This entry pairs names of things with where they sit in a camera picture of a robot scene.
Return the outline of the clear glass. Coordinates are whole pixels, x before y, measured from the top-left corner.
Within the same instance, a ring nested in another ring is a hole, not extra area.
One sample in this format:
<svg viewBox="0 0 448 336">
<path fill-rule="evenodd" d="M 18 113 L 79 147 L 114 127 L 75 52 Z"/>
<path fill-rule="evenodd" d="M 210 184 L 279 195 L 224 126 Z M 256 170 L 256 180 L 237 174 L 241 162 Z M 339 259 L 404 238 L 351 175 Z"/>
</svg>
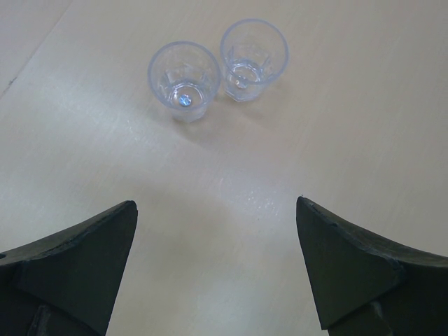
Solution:
<svg viewBox="0 0 448 336">
<path fill-rule="evenodd" d="M 289 58 L 284 35 L 255 18 L 227 28 L 220 41 L 223 87 L 236 102 L 256 99 L 285 71 Z"/>
<path fill-rule="evenodd" d="M 164 45 L 148 65 L 148 84 L 172 118 L 191 123 L 202 118 L 221 84 L 217 59 L 203 45 L 175 41 Z"/>
</svg>

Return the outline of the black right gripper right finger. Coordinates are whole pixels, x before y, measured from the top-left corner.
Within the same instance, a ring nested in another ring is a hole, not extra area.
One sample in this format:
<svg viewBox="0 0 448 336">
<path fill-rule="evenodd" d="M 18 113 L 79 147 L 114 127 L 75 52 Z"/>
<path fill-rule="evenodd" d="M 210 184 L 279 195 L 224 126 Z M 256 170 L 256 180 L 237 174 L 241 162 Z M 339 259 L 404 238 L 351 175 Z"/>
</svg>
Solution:
<svg viewBox="0 0 448 336">
<path fill-rule="evenodd" d="M 305 197 L 297 234 L 329 335 L 446 335 L 447 257 L 350 223 Z"/>
</svg>

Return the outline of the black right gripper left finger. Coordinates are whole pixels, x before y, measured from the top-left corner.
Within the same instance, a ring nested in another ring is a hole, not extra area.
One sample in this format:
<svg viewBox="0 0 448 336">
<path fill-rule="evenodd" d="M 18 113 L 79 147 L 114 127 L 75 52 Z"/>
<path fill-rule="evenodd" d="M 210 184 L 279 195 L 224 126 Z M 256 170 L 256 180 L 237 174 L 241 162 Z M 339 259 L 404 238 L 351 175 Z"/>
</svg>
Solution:
<svg viewBox="0 0 448 336">
<path fill-rule="evenodd" d="M 2 335 L 105 335 L 137 228 L 131 200 L 1 253 Z"/>
</svg>

